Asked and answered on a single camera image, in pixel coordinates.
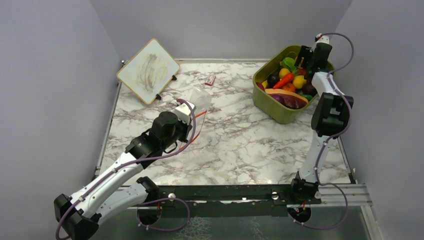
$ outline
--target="whiteboard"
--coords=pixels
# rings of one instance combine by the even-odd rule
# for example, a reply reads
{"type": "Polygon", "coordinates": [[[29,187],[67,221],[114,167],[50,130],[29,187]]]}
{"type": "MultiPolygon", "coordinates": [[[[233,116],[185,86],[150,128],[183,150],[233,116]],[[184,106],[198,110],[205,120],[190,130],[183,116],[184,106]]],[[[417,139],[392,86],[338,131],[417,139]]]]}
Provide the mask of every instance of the whiteboard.
{"type": "Polygon", "coordinates": [[[151,104],[179,70],[178,62],[153,38],[116,76],[145,104],[151,104]]]}

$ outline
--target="green plastic container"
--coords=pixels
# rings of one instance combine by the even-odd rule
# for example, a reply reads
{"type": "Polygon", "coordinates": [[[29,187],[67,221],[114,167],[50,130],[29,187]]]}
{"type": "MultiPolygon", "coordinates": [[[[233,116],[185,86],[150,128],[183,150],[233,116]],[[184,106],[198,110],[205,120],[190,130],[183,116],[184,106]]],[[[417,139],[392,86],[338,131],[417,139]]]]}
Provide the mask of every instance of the green plastic container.
{"type": "MultiPolygon", "coordinates": [[[[263,67],[261,67],[253,76],[253,104],[260,108],[262,111],[267,113],[271,118],[279,124],[289,124],[293,122],[296,116],[305,110],[312,101],[317,97],[315,95],[308,104],[299,109],[291,109],[285,107],[283,104],[279,103],[272,96],[268,95],[262,91],[256,83],[264,82],[269,75],[272,73],[278,73],[281,69],[280,62],[285,57],[295,58],[301,50],[300,45],[291,45],[282,50],[279,54],[273,57],[269,62],[267,62],[263,67]]],[[[334,69],[334,65],[331,62],[328,62],[327,68],[330,70],[334,69]]]]}

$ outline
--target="marble tabletop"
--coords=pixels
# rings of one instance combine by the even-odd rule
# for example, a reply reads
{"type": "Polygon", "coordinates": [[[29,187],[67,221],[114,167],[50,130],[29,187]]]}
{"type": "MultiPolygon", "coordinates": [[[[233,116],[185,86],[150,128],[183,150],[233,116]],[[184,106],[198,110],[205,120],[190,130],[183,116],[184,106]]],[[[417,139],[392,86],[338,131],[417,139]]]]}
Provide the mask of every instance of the marble tabletop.
{"type": "MultiPolygon", "coordinates": [[[[211,108],[200,136],[177,156],[157,160],[132,177],[148,176],[157,185],[289,184],[302,166],[312,140],[313,102],[290,124],[278,124],[252,101],[252,78],[264,63],[182,63],[177,81],[146,105],[122,85],[107,138],[100,172],[104,172],[130,141],[149,129],[171,102],[190,86],[212,95],[211,108]],[[205,85],[208,74],[213,86],[205,85]]],[[[349,183],[338,143],[330,148],[321,182],[349,183]]]]}

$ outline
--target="carrot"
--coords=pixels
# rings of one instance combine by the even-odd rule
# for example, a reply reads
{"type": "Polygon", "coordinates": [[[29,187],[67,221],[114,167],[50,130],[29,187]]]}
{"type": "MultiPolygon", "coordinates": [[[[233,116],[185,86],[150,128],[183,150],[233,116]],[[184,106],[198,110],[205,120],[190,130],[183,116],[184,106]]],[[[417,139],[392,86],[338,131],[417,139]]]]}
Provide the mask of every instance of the carrot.
{"type": "Polygon", "coordinates": [[[284,87],[284,85],[293,81],[294,78],[295,78],[295,75],[293,73],[289,72],[283,78],[281,78],[281,80],[279,82],[277,82],[274,85],[274,87],[272,87],[272,88],[273,89],[280,89],[280,88],[284,87]]]}

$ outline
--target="wall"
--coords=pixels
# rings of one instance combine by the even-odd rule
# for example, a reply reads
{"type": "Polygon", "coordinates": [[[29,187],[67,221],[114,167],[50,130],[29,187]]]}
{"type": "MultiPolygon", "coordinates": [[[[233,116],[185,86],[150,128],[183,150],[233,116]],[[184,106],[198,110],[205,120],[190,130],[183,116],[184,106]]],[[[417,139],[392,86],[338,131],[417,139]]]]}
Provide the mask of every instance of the wall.
{"type": "MultiPolygon", "coordinates": [[[[423,10],[418,0],[354,0],[337,27],[355,44],[351,65],[336,79],[355,99],[342,140],[387,240],[424,233],[423,10]]],[[[347,42],[334,37],[332,44],[332,60],[345,63],[347,42]]]]}
{"type": "Polygon", "coordinates": [[[120,58],[88,0],[2,0],[0,26],[0,238],[54,239],[53,200],[93,177],[120,58]]]}
{"type": "Polygon", "coordinates": [[[156,38],[175,58],[271,58],[334,31],[352,0],[91,0],[123,59],[156,38]]]}

